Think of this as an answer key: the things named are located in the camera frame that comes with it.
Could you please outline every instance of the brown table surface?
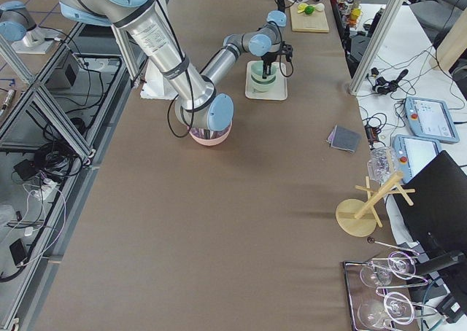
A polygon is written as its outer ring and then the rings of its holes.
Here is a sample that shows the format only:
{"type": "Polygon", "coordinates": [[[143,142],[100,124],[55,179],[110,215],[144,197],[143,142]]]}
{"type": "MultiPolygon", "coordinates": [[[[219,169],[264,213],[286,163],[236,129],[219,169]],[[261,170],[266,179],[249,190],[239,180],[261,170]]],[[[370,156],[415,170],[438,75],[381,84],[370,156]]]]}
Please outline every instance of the brown table surface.
{"type": "MultiPolygon", "coordinates": [[[[341,262],[378,252],[337,225],[364,198],[368,147],[331,149],[335,124],[364,137],[328,0],[329,34],[292,33],[282,103],[244,97],[243,55],[218,85],[235,103],[214,148],[174,138],[167,101],[134,91],[36,330],[350,330],[341,262]]],[[[171,0],[200,69],[231,33],[254,31],[274,0],[171,0]]],[[[375,232],[392,241],[388,221],[375,232]]]]}

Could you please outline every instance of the power strip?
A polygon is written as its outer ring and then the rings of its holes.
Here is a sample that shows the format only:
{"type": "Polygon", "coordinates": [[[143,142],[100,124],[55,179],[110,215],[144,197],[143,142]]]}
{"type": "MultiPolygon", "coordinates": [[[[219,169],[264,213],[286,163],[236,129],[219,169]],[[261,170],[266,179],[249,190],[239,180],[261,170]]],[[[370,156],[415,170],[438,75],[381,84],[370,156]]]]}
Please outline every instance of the power strip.
{"type": "Polygon", "coordinates": [[[32,190],[31,195],[39,201],[45,201],[50,196],[52,191],[57,187],[58,183],[52,179],[45,178],[40,190],[32,190]]]}

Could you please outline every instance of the wine glass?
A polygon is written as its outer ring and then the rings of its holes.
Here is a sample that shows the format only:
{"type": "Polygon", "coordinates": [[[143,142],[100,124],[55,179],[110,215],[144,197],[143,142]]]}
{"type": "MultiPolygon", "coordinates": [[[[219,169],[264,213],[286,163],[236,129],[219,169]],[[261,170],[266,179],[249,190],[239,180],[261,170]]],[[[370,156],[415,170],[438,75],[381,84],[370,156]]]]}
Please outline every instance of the wine glass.
{"type": "Polygon", "coordinates": [[[360,322],[370,330],[398,330],[392,322],[410,324],[415,317],[414,306],[399,292],[390,292],[383,301],[370,299],[362,303],[357,311],[360,322]]]}
{"type": "Polygon", "coordinates": [[[360,280],[368,287],[389,286],[393,275],[388,261],[370,260],[360,269],[360,280]]]}
{"type": "Polygon", "coordinates": [[[402,287],[425,286],[428,281],[415,274],[415,260],[407,253],[394,251],[387,258],[373,258],[360,270],[360,280],[368,287],[376,288],[382,295],[382,289],[397,289],[402,287]],[[390,286],[393,276],[401,280],[418,279],[419,282],[390,286]]]}

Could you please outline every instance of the tiled floor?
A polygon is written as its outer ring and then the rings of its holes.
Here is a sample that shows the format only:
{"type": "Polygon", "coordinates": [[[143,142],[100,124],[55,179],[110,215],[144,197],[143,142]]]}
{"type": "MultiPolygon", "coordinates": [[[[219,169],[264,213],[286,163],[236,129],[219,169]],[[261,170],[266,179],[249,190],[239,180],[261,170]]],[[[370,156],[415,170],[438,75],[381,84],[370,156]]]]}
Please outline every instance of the tiled floor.
{"type": "MultiPolygon", "coordinates": [[[[75,24],[61,15],[60,7],[58,5],[59,0],[0,0],[0,4],[7,1],[23,2],[32,18],[39,26],[59,28],[62,31],[69,32],[75,24]]],[[[31,56],[25,55],[20,55],[20,57],[25,61],[25,64],[33,71],[33,73],[37,69],[40,69],[40,62],[38,62],[40,60],[38,58],[32,58],[31,56]]],[[[12,71],[10,70],[10,67],[7,67],[3,58],[0,58],[0,76],[10,77],[11,74],[12,71]]]]}

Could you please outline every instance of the white cable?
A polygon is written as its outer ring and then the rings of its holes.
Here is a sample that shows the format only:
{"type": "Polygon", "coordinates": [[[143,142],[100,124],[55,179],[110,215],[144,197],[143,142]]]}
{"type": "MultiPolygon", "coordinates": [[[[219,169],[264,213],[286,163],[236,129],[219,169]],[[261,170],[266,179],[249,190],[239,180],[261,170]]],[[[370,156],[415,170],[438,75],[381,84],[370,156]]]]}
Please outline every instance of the white cable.
{"type": "Polygon", "coordinates": [[[42,257],[42,255],[50,248],[52,247],[52,245],[58,240],[58,238],[60,237],[60,235],[62,234],[63,232],[63,229],[65,228],[65,223],[66,223],[66,199],[65,199],[65,196],[63,195],[63,193],[57,189],[57,191],[60,193],[60,196],[63,200],[63,224],[61,226],[61,229],[60,231],[58,232],[57,236],[53,239],[53,241],[47,246],[45,247],[45,249],[42,250],[42,252],[36,254],[36,256],[30,260],[28,260],[28,262],[26,263],[20,263],[20,266],[21,267],[24,267],[24,266],[27,266],[28,264],[34,262],[35,260],[38,260],[42,257]]]}
{"type": "Polygon", "coordinates": [[[4,239],[0,241],[0,247],[5,242],[5,240],[9,237],[9,235],[13,232],[13,230],[15,230],[18,227],[18,225],[21,224],[23,222],[23,220],[28,216],[29,198],[32,196],[31,193],[32,193],[32,190],[28,192],[28,197],[26,198],[26,213],[24,214],[23,218],[18,223],[16,223],[16,225],[14,227],[11,228],[11,230],[7,233],[7,235],[4,237],[4,239]]]}
{"type": "Polygon", "coordinates": [[[42,192],[42,186],[35,185],[35,184],[31,184],[31,183],[25,183],[25,184],[23,184],[23,189],[24,189],[28,194],[32,193],[33,191],[40,191],[40,193],[41,193],[41,199],[37,199],[37,200],[39,200],[40,203],[41,203],[41,211],[40,211],[40,214],[44,213],[44,220],[42,220],[42,225],[41,225],[40,227],[38,227],[37,229],[33,229],[33,230],[32,230],[33,232],[34,232],[34,231],[38,231],[38,230],[40,230],[42,227],[44,227],[44,223],[45,223],[44,196],[43,196],[43,192],[42,192]],[[38,189],[38,190],[30,190],[30,191],[28,191],[28,190],[26,189],[25,185],[29,185],[30,187],[37,187],[37,188],[39,188],[39,189],[38,189]]]}

